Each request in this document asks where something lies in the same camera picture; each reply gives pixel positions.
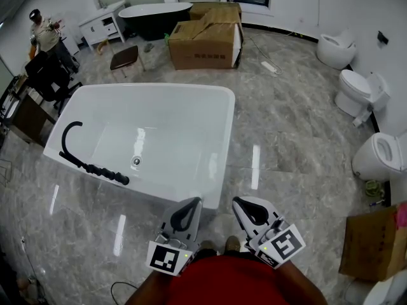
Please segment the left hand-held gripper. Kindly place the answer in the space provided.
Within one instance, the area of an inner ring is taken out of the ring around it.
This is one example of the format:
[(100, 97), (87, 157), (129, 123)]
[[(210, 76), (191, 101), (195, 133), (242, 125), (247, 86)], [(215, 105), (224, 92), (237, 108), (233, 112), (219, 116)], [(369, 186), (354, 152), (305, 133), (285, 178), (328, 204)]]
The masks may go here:
[(191, 264), (198, 250), (196, 230), (200, 221), (202, 200), (195, 197), (171, 205), (163, 215), (156, 238), (149, 242), (146, 265), (171, 276), (180, 276)]

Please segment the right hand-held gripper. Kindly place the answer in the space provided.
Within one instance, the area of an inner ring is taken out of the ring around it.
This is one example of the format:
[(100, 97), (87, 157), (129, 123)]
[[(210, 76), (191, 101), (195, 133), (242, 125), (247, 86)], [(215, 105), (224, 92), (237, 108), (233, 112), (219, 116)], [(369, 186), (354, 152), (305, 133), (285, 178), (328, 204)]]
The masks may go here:
[[(232, 208), (242, 229), (251, 238), (245, 247), (273, 269), (289, 261), (306, 246), (294, 224), (289, 224), (274, 205), (264, 199), (233, 198)], [(266, 227), (258, 233), (258, 226)]]

